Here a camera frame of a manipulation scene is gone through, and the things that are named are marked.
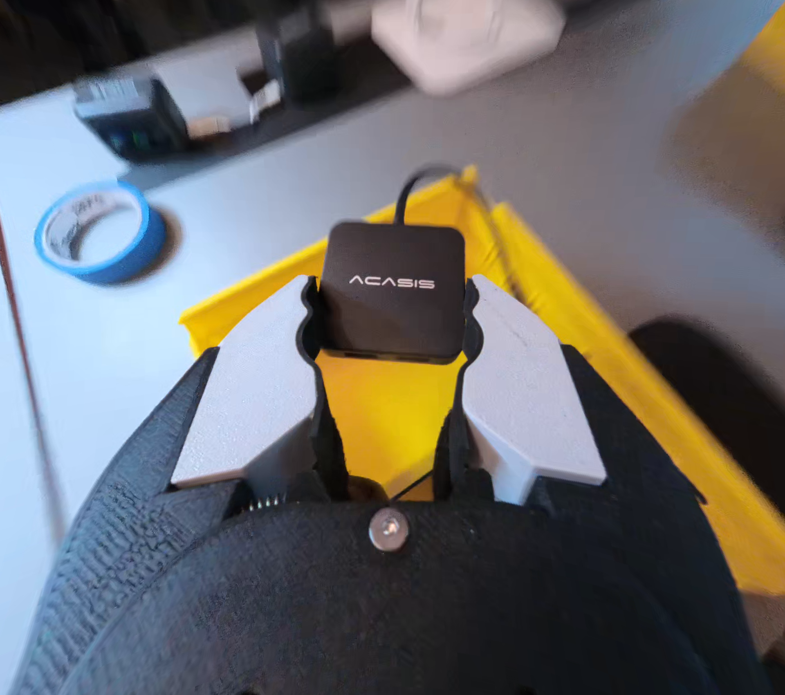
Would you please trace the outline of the black device with green lights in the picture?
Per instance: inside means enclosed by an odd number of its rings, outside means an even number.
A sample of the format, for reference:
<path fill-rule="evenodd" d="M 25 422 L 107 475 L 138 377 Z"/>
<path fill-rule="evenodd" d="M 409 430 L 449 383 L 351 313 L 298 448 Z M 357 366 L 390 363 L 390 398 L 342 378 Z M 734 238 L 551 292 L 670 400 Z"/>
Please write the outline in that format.
<path fill-rule="evenodd" d="M 147 163 L 189 148 L 187 123 L 158 76 L 82 79 L 72 91 L 74 115 L 123 160 Z"/>

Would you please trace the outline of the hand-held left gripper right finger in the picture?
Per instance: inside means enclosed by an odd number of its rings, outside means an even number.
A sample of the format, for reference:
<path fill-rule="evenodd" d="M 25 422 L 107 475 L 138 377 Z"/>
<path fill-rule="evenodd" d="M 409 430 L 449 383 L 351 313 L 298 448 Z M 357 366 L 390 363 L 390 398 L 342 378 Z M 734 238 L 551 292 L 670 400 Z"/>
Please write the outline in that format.
<path fill-rule="evenodd" d="M 433 463 L 435 500 L 523 506 L 539 478 L 607 477 L 560 340 L 484 275 L 466 283 L 465 364 Z"/>

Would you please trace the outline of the white stand with poles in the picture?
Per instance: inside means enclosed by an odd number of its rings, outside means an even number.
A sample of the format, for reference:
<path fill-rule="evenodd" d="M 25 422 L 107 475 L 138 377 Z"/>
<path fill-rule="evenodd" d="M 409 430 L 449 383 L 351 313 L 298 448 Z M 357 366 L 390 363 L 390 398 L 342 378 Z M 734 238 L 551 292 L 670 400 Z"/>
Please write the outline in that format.
<path fill-rule="evenodd" d="M 555 51 L 554 0 L 379 0 L 370 35 L 425 94 L 446 97 Z"/>

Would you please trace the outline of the black square hdmi hub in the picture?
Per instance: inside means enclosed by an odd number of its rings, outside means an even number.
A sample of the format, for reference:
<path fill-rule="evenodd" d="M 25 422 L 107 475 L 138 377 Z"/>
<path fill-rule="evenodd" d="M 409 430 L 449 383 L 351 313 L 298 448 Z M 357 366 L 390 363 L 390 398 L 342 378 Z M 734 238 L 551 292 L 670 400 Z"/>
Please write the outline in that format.
<path fill-rule="evenodd" d="M 343 221 L 319 297 L 323 347 L 356 358 L 446 365 L 465 330 L 466 241 L 448 226 Z"/>

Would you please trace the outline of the pale grey box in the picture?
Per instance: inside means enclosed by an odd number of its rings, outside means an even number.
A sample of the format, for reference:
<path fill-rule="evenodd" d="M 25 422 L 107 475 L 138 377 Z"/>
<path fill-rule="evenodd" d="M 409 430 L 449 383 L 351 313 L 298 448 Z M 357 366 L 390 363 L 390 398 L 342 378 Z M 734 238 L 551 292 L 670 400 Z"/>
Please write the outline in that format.
<path fill-rule="evenodd" d="M 250 94 L 241 75 L 253 71 L 254 63 L 199 54 L 155 58 L 151 67 L 181 111 L 191 140 L 207 141 L 250 126 Z"/>

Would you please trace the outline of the black power adapter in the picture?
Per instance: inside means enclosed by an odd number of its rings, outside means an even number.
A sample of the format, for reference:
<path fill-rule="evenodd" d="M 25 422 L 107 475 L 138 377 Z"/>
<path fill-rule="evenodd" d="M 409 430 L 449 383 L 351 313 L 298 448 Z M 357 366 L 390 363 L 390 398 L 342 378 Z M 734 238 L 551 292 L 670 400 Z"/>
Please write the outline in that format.
<path fill-rule="evenodd" d="M 302 7 L 257 25 L 256 36 L 263 69 L 280 84 L 286 102 L 309 105 L 339 91 L 334 33 L 314 7 Z"/>

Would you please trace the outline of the yellow plastic bin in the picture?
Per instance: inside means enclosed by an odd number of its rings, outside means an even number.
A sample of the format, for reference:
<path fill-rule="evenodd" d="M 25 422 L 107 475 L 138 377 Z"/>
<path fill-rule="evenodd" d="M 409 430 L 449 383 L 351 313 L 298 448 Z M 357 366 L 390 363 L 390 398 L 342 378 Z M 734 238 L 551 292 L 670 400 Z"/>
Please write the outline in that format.
<path fill-rule="evenodd" d="M 741 53 L 724 78 L 727 83 L 764 85 L 784 98 L 784 5 L 781 4 Z"/>
<path fill-rule="evenodd" d="M 479 181 L 468 166 L 460 182 L 432 182 L 411 196 L 407 215 L 415 224 L 458 229 L 470 275 L 505 291 L 514 282 L 525 304 L 584 356 L 698 489 L 738 587 L 783 596 L 783 515 L 515 210 L 480 204 Z M 451 365 L 332 356 L 317 362 L 351 474 L 394 495 L 430 471 L 463 357 Z"/>

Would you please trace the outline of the blue tape roll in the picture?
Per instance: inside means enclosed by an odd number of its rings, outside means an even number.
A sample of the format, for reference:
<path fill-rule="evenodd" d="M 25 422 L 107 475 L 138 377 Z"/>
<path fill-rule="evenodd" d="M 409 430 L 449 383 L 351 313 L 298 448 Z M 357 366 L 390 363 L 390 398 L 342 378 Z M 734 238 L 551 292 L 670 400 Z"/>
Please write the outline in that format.
<path fill-rule="evenodd" d="M 116 211 L 129 211 L 130 238 L 112 256 L 97 262 L 74 257 L 82 234 Z M 44 264 L 92 285 L 114 285 L 146 272 L 166 242 L 166 224 L 143 193 L 125 182 L 95 182 L 64 194 L 45 211 L 34 230 L 34 248 Z"/>

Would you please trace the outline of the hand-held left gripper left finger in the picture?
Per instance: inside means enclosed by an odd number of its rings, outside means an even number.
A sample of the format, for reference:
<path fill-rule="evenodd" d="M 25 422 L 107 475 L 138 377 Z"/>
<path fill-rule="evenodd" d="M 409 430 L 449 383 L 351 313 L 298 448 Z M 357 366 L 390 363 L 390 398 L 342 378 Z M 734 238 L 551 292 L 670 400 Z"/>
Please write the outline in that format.
<path fill-rule="evenodd" d="M 179 489 L 240 478 L 261 500 L 314 474 L 348 500 L 348 470 L 320 351 L 316 278 L 299 275 L 233 327 L 215 354 L 174 467 Z"/>

